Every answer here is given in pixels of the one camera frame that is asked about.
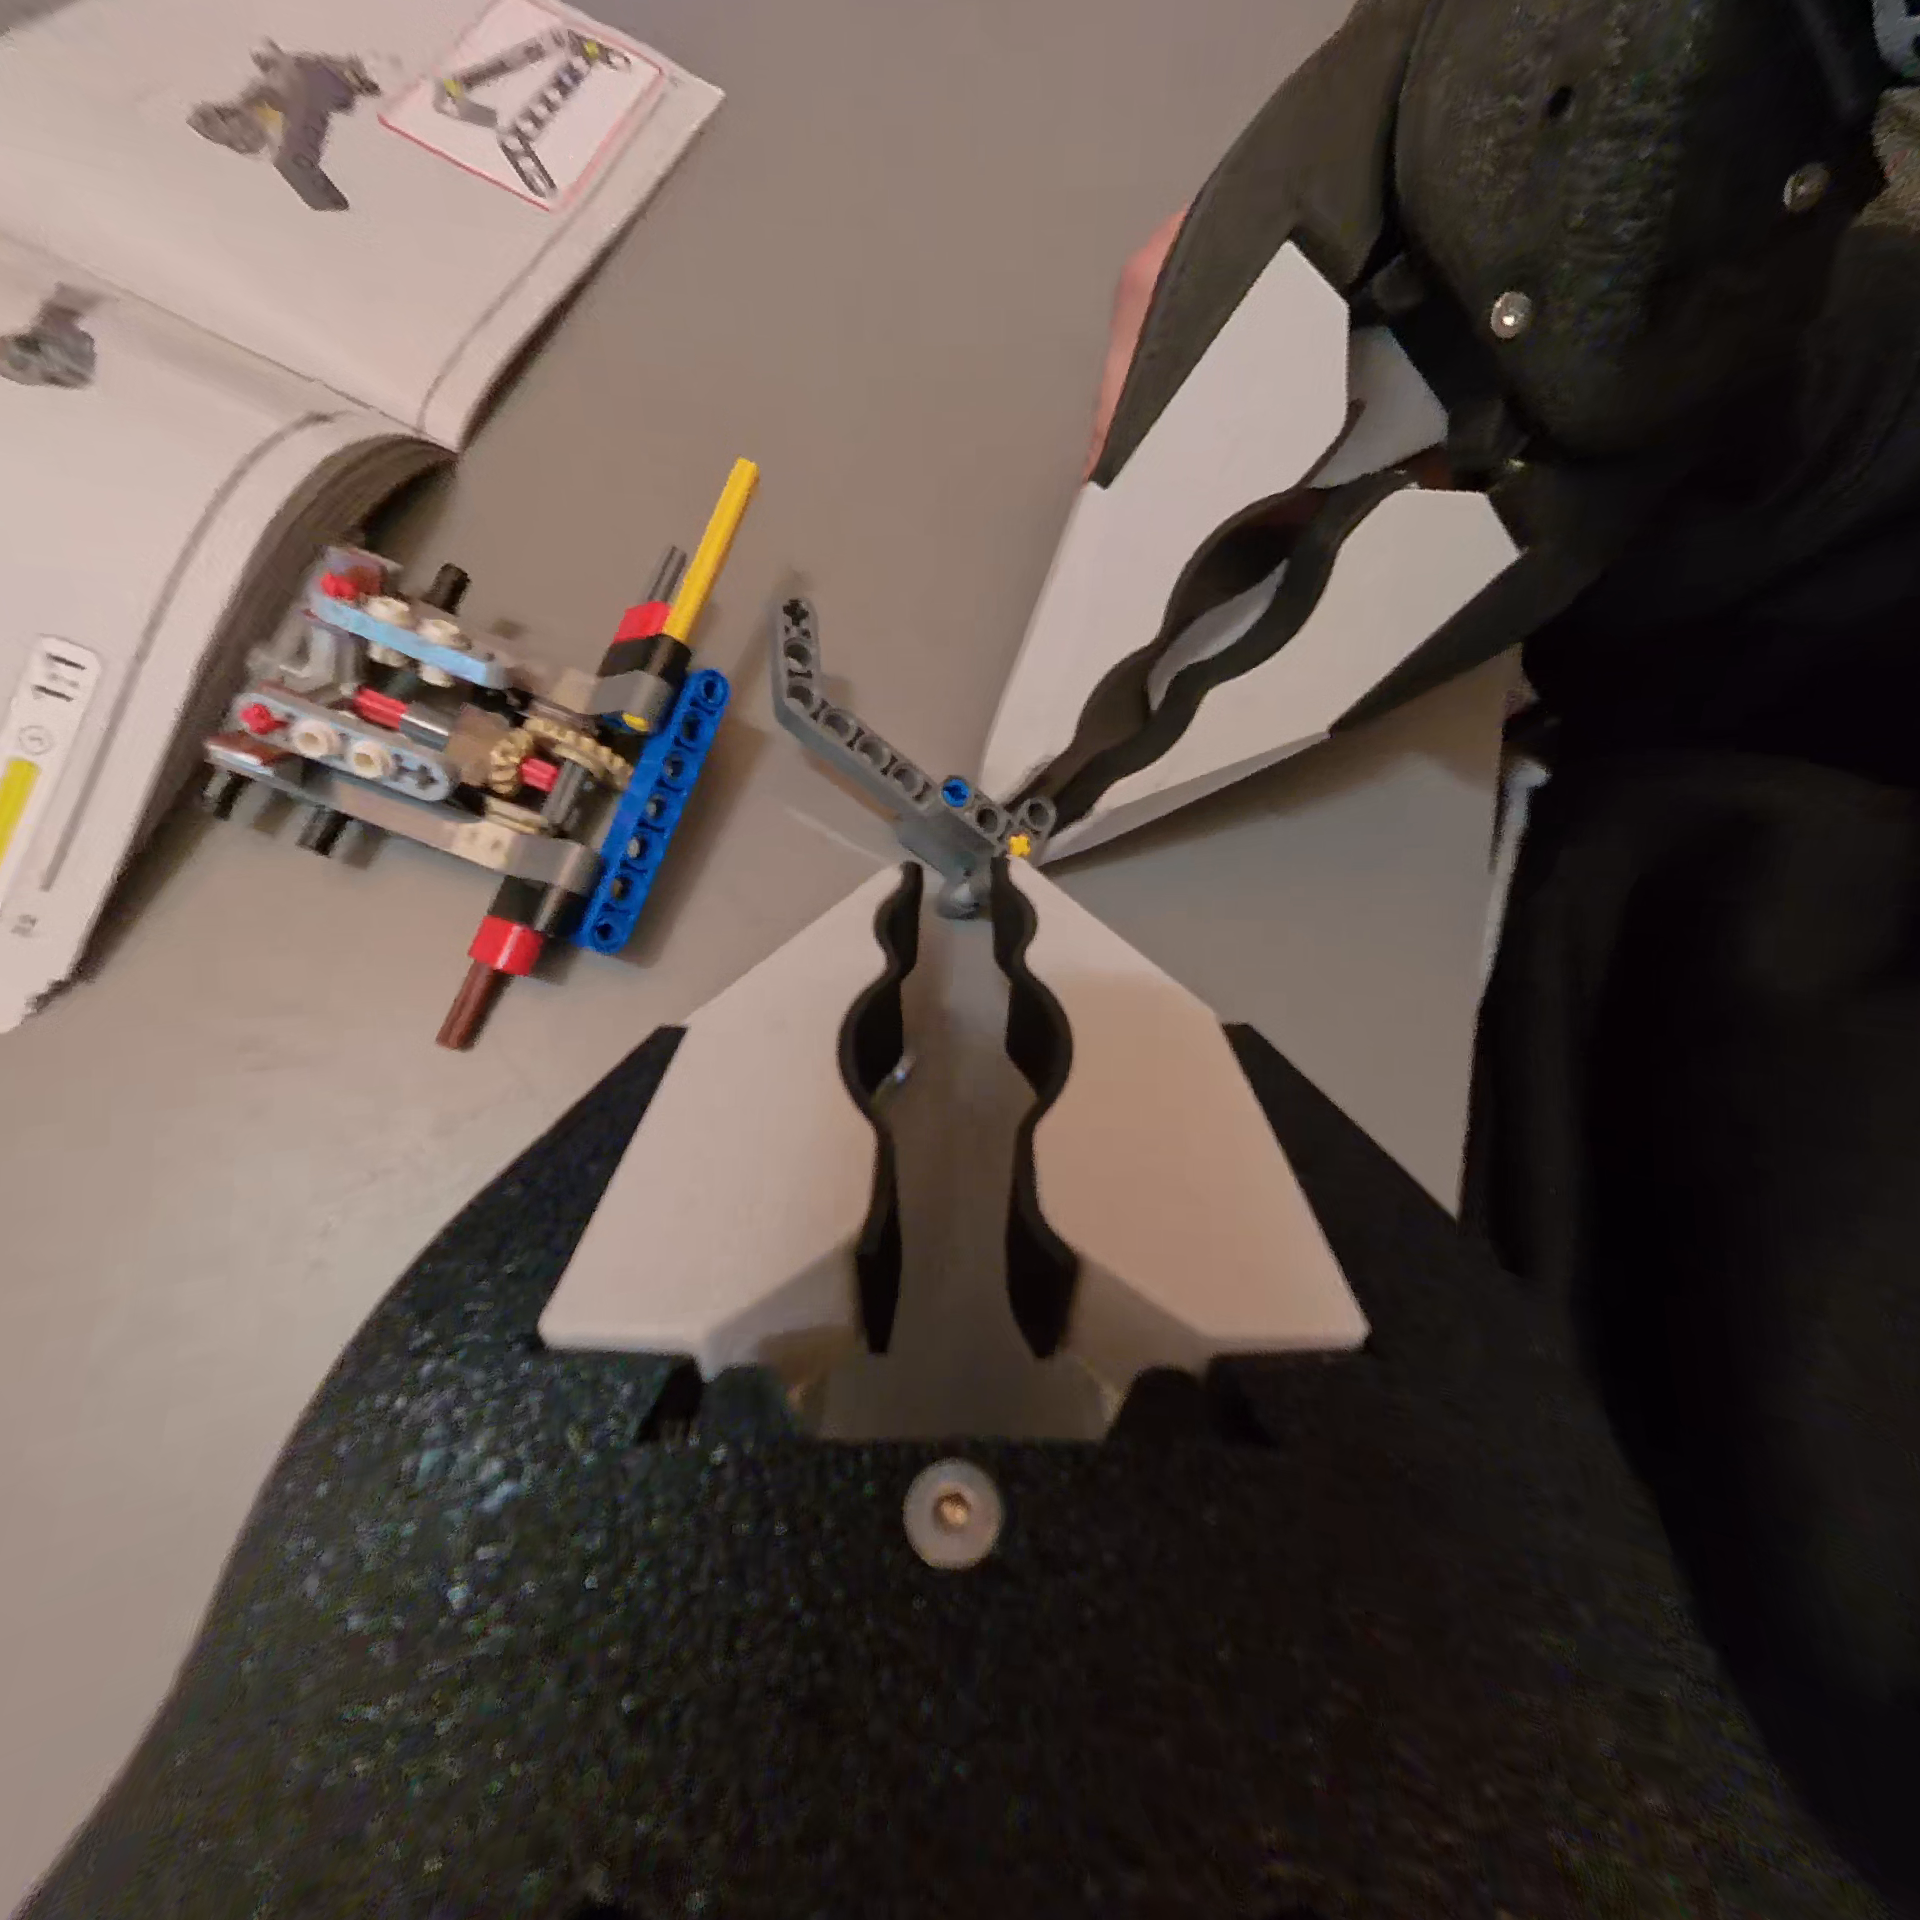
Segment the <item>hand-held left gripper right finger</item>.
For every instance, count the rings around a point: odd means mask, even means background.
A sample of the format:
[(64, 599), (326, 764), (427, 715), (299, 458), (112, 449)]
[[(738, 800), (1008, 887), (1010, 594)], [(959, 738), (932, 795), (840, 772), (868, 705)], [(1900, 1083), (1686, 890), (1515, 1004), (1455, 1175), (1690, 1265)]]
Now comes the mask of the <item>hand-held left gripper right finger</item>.
[(1031, 1095), (1004, 1236), (1026, 1348), (1096, 1379), (1356, 1353), (1369, 1321), (1217, 1013), (1022, 857), (992, 948)]

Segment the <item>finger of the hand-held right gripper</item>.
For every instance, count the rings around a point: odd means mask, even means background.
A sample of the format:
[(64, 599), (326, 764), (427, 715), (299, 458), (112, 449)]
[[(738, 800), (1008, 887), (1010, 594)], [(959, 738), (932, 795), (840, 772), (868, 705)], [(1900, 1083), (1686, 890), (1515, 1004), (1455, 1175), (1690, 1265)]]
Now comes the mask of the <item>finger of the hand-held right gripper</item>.
[(1025, 793), (1072, 745), (1096, 685), (1161, 636), (1217, 532), (1336, 451), (1348, 368), (1345, 295), (1286, 243), (1135, 453), (1074, 499), (980, 755), (986, 791)]
[(1044, 770), (1050, 857), (1090, 852), (1329, 740), (1521, 560), (1492, 499), (1378, 472), (1332, 490), (1272, 584), (1116, 664)]

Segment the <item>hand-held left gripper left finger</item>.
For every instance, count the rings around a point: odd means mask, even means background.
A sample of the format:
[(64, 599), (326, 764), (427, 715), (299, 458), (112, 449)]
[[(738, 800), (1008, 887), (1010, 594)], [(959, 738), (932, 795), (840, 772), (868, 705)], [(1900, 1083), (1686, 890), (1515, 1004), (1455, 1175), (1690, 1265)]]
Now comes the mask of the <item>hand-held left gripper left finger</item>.
[(890, 1351), (903, 1245), (874, 1103), (905, 1051), (921, 898), (921, 865), (880, 871), (684, 1023), (542, 1311), (546, 1348), (704, 1379)]

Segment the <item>grey bent lego beam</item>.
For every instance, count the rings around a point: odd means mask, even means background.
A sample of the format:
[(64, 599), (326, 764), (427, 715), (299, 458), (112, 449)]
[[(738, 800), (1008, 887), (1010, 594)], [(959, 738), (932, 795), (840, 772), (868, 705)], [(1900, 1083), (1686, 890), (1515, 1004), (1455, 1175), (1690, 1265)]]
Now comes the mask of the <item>grey bent lego beam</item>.
[(828, 772), (854, 785), (891, 825), (898, 847), (939, 877), (944, 919), (980, 919), (996, 863), (1044, 852), (1056, 823), (1050, 800), (999, 802), (960, 776), (936, 778), (830, 695), (822, 624), (804, 596), (776, 603), (770, 685), (779, 724)]

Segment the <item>lego assembly with blue beam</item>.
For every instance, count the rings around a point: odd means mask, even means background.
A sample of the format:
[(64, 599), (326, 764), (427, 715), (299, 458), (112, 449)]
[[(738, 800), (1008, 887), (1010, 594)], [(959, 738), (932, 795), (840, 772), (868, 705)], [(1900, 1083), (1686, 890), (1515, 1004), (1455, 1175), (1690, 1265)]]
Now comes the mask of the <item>lego assembly with blue beam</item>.
[(468, 1049), (551, 952), (634, 940), (730, 712), (694, 643), (760, 479), (731, 465), (698, 544), (663, 552), (593, 665), (483, 636), (463, 568), (409, 588), (396, 560), (330, 544), (203, 737), (218, 818), (284, 800), (307, 850), (372, 831), (488, 877), (441, 1049)]

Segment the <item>person's right hand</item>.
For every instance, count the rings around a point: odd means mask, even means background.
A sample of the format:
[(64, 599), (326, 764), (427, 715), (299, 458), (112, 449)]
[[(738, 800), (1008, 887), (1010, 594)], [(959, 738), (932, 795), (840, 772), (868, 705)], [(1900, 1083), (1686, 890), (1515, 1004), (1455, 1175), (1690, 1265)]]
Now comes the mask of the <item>person's right hand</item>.
[(1096, 392), (1096, 412), (1090, 426), (1088, 458), (1084, 476), (1090, 479), (1104, 451), (1107, 436), (1114, 429), (1114, 413), (1120, 403), (1124, 380), (1136, 361), (1145, 313), (1158, 293), (1168, 251), (1174, 250), (1188, 207), (1174, 211), (1143, 243), (1129, 255), (1120, 271), (1116, 298), (1112, 306), (1110, 341), (1103, 360), (1100, 381)]

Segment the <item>person's grey sweatshirt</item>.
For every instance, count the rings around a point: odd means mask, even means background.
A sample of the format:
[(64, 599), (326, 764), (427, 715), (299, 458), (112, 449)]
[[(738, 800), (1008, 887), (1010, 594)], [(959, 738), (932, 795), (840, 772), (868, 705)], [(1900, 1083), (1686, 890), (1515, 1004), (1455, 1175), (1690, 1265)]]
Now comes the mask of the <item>person's grey sweatshirt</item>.
[(1552, 724), (1537, 705), (1515, 709), (1504, 720), (1502, 755), (1496, 791), (1496, 831), (1491, 848), (1491, 891), (1480, 948), (1480, 991), (1492, 983), (1504, 919), (1521, 866), (1521, 850), (1529, 827), (1532, 802), (1552, 778)]

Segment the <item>person's dark clothing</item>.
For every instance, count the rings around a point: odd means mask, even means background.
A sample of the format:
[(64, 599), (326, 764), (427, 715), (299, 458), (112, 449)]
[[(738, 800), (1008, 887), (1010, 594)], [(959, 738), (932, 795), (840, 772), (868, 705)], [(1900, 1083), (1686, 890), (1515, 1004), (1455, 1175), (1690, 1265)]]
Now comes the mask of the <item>person's dark clothing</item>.
[(1528, 648), (1476, 1120), (1745, 1715), (1915, 1915), (1915, 55), (1873, 140), (1795, 385)]

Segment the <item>open instruction booklet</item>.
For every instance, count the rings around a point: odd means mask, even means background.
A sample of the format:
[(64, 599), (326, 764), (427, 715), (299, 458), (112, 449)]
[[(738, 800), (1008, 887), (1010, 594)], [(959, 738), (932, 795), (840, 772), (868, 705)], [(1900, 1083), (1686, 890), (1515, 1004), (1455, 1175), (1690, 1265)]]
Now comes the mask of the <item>open instruction booklet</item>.
[(611, 5), (6, 5), (6, 1031), (287, 570), (454, 460), (727, 93)]

